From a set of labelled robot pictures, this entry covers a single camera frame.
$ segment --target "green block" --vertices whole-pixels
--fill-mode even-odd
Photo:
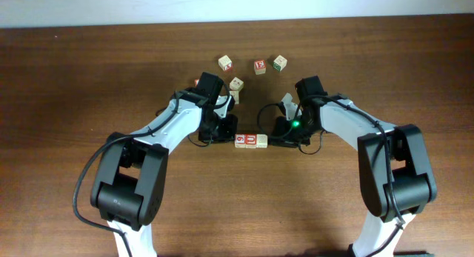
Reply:
[[[275,62],[273,63],[273,67],[277,69],[278,71],[281,71],[281,67],[277,65]]]

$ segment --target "wooden table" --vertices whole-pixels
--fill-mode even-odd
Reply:
[[[258,132],[258,110],[296,97],[294,84],[316,74],[374,116],[418,125],[438,198],[397,251],[470,256],[473,35],[473,15],[0,30],[0,256],[116,256],[111,233],[73,215],[79,173],[110,133],[141,128],[203,71],[245,82],[233,111],[240,132]],[[235,66],[228,73],[217,65],[224,54]],[[254,60],[279,54],[288,59],[281,73],[255,76]],[[264,116],[267,128],[277,115]],[[89,204],[94,174],[79,209],[101,221]],[[170,156],[153,240],[163,256],[346,250],[366,212],[357,152],[335,135],[316,156],[183,141]]]

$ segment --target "wooden block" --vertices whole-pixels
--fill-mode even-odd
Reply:
[[[273,67],[281,72],[283,68],[287,66],[287,62],[288,60],[286,60],[283,56],[278,56],[276,57],[275,61],[273,61]]]
[[[245,147],[247,149],[257,148],[257,135],[255,134],[245,135]]]
[[[230,90],[241,91],[244,88],[244,82],[236,77],[229,84]]]
[[[236,90],[231,90],[230,95],[234,97],[234,101],[236,101],[236,104],[238,104],[238,91]]]
[[[219,67],[221,67],[222,70],[228,71],[232,69],[232,61],[230,60],[228,56],[222,56],[218,62],[219,62]]]
[[[268,136],[265,134],[257,135],[257,148],[266,148],[268,146]]]
[[[264,60],[258,60],[253,62],[253,69],[255,70],[256,75],[265,74],[267,71],[267,66],[265,65]]]
[[[236,134],[236,147],[245,148],[245,135],[244,134]]]

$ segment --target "white wall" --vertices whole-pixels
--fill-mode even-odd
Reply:
[[[0,27],[473,12],[474,0],[0,0]]]

